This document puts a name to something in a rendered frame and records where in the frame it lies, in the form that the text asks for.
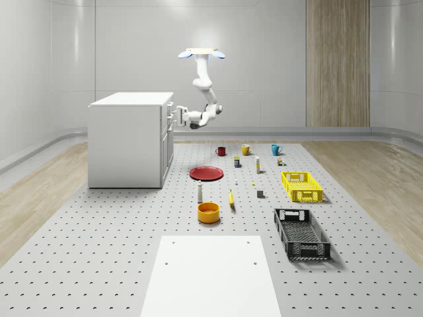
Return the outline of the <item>red plate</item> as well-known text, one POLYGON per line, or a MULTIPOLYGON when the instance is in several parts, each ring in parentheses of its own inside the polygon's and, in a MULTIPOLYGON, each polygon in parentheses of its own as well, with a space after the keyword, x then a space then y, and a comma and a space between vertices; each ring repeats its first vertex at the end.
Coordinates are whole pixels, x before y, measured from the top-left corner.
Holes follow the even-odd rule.
POLYGON ((201 181, 214 181, 223 177, 223 171, 213 166, 199 166, 190 171, 190 177, 201 181))

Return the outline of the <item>yellow bowl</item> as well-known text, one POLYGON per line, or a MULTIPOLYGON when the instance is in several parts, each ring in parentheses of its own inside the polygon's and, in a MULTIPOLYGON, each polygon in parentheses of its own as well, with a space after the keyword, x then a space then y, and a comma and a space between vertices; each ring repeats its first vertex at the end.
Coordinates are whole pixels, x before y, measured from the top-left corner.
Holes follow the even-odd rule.
POLYGON ((202 223, 214 223, 218 221, 219 205, 213 202, 203 202, 198 205, 198 220, 202 223))

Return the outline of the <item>white cabinet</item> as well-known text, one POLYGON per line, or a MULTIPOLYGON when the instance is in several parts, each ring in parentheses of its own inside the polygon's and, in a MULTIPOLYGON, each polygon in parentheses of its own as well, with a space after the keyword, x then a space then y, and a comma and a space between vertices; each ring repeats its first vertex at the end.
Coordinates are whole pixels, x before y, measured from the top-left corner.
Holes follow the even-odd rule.
POLYGON ((173 160, 172 92, 117 92, 88 107, 88 185, 162 188, 173 160))

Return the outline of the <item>dark grey basket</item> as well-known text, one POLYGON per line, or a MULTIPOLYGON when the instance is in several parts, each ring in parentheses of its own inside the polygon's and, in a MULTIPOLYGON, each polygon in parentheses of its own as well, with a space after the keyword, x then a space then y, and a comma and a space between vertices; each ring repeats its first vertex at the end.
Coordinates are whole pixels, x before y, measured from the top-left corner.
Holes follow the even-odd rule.
POLYGON ((274 208, 274 222, 288 258, 330 258, 330 241, 310 210, 274 208))

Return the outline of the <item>drone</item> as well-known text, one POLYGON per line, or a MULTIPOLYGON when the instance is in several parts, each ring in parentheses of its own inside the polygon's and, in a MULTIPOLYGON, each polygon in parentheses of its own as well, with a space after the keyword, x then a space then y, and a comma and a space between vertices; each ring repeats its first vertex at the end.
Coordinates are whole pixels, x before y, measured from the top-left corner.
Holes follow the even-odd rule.
POLYGON ((220 59, 225 58, 225 54, 215 48, 186 48, 186 50, 180 53, 178 57, 180 59, 184 59, 192 55, 213 55, 214 57, 220 59))

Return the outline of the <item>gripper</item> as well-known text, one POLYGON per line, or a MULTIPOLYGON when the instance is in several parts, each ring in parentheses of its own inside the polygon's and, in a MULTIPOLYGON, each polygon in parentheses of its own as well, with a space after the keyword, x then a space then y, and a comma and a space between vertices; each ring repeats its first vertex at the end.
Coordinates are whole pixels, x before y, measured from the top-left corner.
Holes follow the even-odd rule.
POLYGON ((176 115, 177 115, 177 126, 178 127, 186 126, 186 122, 189 121, 188 108, 184 106, 177 106, 176 115))

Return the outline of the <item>white board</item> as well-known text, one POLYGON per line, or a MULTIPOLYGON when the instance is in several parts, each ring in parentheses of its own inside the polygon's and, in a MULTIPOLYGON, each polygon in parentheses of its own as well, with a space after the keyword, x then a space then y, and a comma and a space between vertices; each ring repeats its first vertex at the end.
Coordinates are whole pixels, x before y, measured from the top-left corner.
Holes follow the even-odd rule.
POLYGON ((259 236, 163 236, 141 317, 281 317, 259 236))

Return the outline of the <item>yellow basket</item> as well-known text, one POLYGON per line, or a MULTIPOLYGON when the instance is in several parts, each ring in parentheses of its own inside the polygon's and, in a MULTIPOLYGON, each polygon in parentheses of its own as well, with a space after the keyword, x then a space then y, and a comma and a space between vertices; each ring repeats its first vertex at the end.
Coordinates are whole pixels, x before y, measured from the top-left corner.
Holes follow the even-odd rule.
POLYGON ((292 201, 323 200, 323 189, 309 172, 282 172, 282 184, 292 201))

